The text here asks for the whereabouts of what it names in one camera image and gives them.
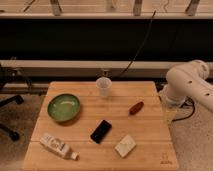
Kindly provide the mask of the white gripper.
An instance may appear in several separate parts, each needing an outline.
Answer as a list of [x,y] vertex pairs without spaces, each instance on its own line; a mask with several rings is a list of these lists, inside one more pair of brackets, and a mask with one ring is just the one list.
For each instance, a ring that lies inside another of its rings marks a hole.
[[177,109],[185,102],[185,96],[172,87],[164,87],[160,91],[163,108],[164,121],[170,124],[177,114]]

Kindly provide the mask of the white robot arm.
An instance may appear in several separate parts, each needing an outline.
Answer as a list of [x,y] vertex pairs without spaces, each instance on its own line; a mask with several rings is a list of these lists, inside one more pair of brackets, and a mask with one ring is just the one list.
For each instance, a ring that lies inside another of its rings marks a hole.
[[187,97],[213,112],[213,85],[206,81],[209,74],[209,67],[202,60],[186,62],[168,70],[167,84],[159,92],[167,124],[172,123]]

